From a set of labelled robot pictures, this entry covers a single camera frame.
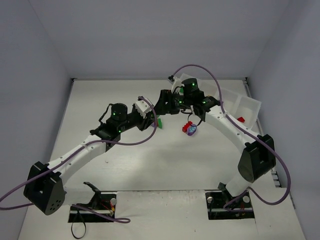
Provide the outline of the red lego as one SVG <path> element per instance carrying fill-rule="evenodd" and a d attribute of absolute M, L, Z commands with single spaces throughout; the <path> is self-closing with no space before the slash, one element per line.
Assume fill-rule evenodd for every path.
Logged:
<path fill-rule="evenodd" d="M 245 123 L 246 120 L 241 116 L 241 117 L 238 117 L 237 120 L 241 123 Z"/>

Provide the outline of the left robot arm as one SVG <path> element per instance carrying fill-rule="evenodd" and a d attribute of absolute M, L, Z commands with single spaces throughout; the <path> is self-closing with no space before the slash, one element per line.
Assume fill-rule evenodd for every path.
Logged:
<path fill-rule="evenodd" d="M 137 127 L 143 131 L 156 120 L 156 108 L 146 99 L 136 101 L 131 112 L 123 103 L 109 104 L 110 117 L 77 147 L 51 163 L 36 162 L 29 170 L 23 195 L 45 215 L 55 213 L 65 202 L 65 184 L 82 167 L 120 144 L 121 134 Z"/>

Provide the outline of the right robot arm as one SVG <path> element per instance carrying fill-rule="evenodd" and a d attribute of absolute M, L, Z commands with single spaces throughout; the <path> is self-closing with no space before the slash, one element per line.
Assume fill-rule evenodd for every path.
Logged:
<path fill-rule="evenodd" d="M 234 126 L 232 124 L 234 117 L 224 114 L 221 102 L 212 96 L 206 96 L 199 89 L 195 78 L 187 78 L 183 81 L 176 79 L 170 90 L 161 90 L 154 109 L 158 115 L 174 115 L 181 110 L 191 110 L 236 146 L 241 153 L 237 172 L 224 186 L 224 190 L 232 197 L 239 196 L 276 165 L 276 158 L 271 153 L 275 148 L 273 138 L 268 134 L 262 136 L 246 129 L 241 123 Z"/>

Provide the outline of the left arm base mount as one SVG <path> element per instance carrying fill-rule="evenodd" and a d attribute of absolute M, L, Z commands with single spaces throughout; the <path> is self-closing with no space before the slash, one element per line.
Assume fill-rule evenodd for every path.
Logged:
<path fill-rule="evenodd" d="M 89 203 L 78 203 L 78 205 L 107 216 L 115 218 L 117 204 L 116 192 L 102 192 L 99 197 L 93 197 Z M 97 216 L 90 211 L 71 206 L 69 209 L 68 223 L 112 223 L 113 220 Z"/>

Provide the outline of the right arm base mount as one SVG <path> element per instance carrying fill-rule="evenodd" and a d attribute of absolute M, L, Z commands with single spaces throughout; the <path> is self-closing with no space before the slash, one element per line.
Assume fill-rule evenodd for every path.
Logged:
<path fill-rule="evenodd" d="M 255 218 L 251 198 L 247 191 L 239 197 L 232 197 L 229 193 L 221 190 L 206 191 L 205 200 L 209 220 Z"/>

